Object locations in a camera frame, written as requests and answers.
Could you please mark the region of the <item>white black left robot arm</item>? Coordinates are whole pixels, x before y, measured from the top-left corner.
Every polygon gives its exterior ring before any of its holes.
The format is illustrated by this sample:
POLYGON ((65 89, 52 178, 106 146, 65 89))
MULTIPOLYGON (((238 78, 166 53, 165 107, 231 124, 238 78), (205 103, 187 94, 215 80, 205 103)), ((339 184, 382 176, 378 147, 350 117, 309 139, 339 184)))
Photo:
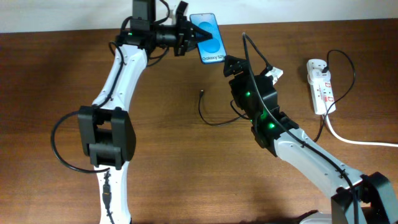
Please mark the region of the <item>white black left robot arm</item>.
POLYGON ((136 148, 129 108, 140 75, 159 47, 183 56, 212 35, 186 17, 188 3, 180 1, 173 23, 155 18, 154 1, 133 1, 114 46, 114 63, 106 83, 91 106, 78 110, 83 152, 90 158, 99 184, 100 223, 131 223, 127 203, 127 171, 136 148))

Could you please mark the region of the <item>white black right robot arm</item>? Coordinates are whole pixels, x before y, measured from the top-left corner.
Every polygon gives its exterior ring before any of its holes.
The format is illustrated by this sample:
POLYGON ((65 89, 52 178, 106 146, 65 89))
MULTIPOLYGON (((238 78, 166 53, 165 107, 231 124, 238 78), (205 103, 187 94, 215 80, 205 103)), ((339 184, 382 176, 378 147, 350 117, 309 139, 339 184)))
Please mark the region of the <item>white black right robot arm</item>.
POLYGON ((253 77, 247 60, 230 55, 224 75, 233 77, 231 93, 251 120, 258 145, 294 166, 330 199, 330 214, 307 212, 299 223, 397 223, 397 198, 389 179, 379 172, 366 175, 313 142, 280 111, 274 77, 267 72, 253 77))

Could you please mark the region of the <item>blue Galaxy smartphone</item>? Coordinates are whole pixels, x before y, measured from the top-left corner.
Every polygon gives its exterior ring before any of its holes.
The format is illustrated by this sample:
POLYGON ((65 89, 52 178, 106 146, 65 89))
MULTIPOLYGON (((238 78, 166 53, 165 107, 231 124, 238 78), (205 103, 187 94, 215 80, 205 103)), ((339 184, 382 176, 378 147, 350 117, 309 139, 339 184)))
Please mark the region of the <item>blue Galaxy smartphone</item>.
POLYGON ((221 63, 226 57, 226 49, 218 27, 216 16, 213 13, 191 14, 191 22, 201 30, 211 34, 211 37, 198 34, 206 40, 197 43, 200 60, 204 64, 221 63))

